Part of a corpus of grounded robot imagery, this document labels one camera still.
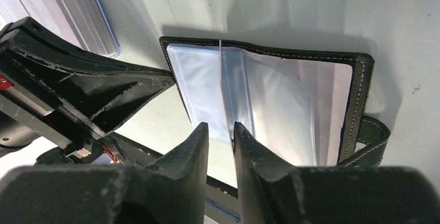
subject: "thin plastic sheet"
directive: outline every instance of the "thin plastic sheet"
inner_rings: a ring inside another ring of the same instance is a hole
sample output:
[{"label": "thin plastic sheet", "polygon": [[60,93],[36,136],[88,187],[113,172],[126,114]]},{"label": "thin plastic sheet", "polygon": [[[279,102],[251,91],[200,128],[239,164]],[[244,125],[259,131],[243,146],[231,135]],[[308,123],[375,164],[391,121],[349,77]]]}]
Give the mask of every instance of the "thin plastic sheet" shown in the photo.
[{"label": "thin plastic sheet", "polygon": [[349,65],[281,59],[241,48],[167,48],[193,126],[230,143],[234,122],[295,166],[336,164]]}]

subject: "transparent container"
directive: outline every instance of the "transparent container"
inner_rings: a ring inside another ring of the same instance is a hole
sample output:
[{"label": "transparent container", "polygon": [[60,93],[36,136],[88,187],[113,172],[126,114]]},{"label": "transparent container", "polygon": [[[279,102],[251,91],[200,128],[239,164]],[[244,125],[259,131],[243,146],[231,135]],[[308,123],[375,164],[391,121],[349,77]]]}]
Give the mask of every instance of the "transparent container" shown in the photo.
[{"label": "transparent container", "polygon": [[0,29],[27,16],[84,50],[110,58],[121,52],[98,0],[0,0]]}]

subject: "black leather strap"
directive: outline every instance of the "black leather strap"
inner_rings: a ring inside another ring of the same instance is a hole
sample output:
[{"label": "black leather strap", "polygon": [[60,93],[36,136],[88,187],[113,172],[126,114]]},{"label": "black leather strap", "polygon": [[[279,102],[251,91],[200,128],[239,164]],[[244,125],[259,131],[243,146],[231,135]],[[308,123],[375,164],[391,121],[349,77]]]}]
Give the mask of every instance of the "black leather strap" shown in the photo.
[{"label": "black leather strap", "polygon": [[378,166],[387,146],[390,130],[379,120],[363,115],[357,142],[366,146],[344,159],[340,166]]}]

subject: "leather border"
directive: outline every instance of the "leather border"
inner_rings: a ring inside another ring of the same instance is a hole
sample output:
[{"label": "leather border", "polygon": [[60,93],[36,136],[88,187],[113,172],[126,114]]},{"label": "leather border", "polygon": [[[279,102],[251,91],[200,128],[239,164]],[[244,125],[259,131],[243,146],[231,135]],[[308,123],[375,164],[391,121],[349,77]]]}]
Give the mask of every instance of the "leather border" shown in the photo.
[{"label": "leather border", "polygon": [[[202,39],[186,37],[163,36],[159,38],[163,54],[168,66],[174,75],[173,68],[167,53],[169,44],[191,44],[200,46],[218,46],[219,39]],[[353,68],[350,93],[347,103],[344,125],[341,130],[341,144],[338,162],[350,157],[354,153],[362,113],[368,95],[369,84],[373,72],[374,60],[369,54],[353,52],[311,51],[265,47],[234,40],[223,40],[223,47],[238,47],[249,52],[277,56],[283,59],[310,60],[348,64]]]}]

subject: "stain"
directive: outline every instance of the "stain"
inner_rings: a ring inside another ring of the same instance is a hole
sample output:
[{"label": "stain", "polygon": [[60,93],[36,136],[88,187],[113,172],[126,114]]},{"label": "stain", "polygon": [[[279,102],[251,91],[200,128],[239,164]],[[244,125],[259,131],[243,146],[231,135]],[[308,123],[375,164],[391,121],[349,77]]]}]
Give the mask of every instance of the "stain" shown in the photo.
[{"label": "stain", "polygon": [[419,90],[420,90],[420,84],[418,84],[416,87],[414,87],[414,88],[412,89],[412,94],[417,93]]}]

